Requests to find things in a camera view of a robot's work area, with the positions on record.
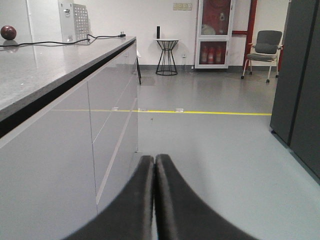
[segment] kitchen island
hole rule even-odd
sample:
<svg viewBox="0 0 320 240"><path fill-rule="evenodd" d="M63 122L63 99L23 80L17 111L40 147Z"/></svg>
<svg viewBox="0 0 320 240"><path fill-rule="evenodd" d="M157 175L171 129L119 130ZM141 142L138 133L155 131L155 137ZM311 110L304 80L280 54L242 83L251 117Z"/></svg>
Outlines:
<svg viewBox="0 0 320 240"><path fill-rule="evenodd" d="M62 239L137 165L136 38L0 55L0 239Z"/></svg>

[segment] white cabinet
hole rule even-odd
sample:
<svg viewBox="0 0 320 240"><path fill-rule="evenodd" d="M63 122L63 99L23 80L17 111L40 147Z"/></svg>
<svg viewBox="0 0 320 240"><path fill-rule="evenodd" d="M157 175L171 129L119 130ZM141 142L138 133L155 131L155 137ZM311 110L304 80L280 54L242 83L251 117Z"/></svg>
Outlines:
<svg viewBox="0 0 320 240"><path fill-rule="evenodd" d="M235 0L199 0L196 69L227 69Z"/></svg>
<svg viewBox="0 0 320 240"><path fill-rule="evenodd" d="M62 239L121 191L138 145L136 69L133 43L0 138L0 239Z"/></svg>
<svg viewBox="0 0 320 240"><path fill-rule="evenodd" d="M97 215L87 89L0 139L0 239L61 239Z"/></svg>

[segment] countertop edge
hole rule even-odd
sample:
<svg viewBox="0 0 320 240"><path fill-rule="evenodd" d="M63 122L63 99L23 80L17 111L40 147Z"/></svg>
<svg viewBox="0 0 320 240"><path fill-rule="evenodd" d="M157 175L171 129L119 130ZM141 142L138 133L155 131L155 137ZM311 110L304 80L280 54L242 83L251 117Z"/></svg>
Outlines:
<svg viewBox="0 0 320 240"><path fill-rule="evenodd" d="M39 88L29 95L26 95L25 97L22 97L18 101L15 101L8 106L0 109L0 122L5 120L6 118L10 117L11 115L15 114L19 110L23 109L24 107L28 106L29 104L33 103L34 101L38 100L42 96L48 94L52 90L56 89L57 87L61 86L62 84L68 82L70 79L76 77L83 71L89 69L90 67L94 66L95 64L99 63L100 61L108 58L110 55L114 54L118 50L124 48L127 45L130 45L132 42L136 41L136 37L131 37L128 41L123 42L118 47L113 48L112 50L102 54L99 57L96 57L95 59L87 62L86 64L74 69L73 71L69 72L66 75L63 75L60 78L57 78L56 80L52 81L51 83L45 85L42 88Z"/></svg>

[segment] black metal stand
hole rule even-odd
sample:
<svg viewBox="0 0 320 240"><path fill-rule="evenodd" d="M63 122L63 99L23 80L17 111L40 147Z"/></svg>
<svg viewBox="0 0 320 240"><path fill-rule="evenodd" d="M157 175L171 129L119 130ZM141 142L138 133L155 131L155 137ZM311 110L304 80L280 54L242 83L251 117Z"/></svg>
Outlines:
<svg viewBox="0 0 320 240"><path fill-rule="evenodd" d="M138 72L139 84L141 85L141 72L140 72L140 66L139 66L138 57L136 58L136 70L137 70L137 72Z"/></svg>
<svg viewBox="0 0 320 240"><path fill-rule="evenodd" d="M179 40L156 39L156 41L161 47L162 52L155 73L162 76L177 75L178 71L172 49L174 49Z"/></svg>

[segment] gray countertop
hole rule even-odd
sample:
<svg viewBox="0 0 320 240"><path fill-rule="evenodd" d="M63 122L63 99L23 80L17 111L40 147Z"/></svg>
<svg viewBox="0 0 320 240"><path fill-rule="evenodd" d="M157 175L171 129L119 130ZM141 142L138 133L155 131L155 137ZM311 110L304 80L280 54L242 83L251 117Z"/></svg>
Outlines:
<svg viewBox="0 0 320 240"><path fill-rule="evenodd" d="M126 36L90 44L0 47L0 121L135 39Z"/></svg>

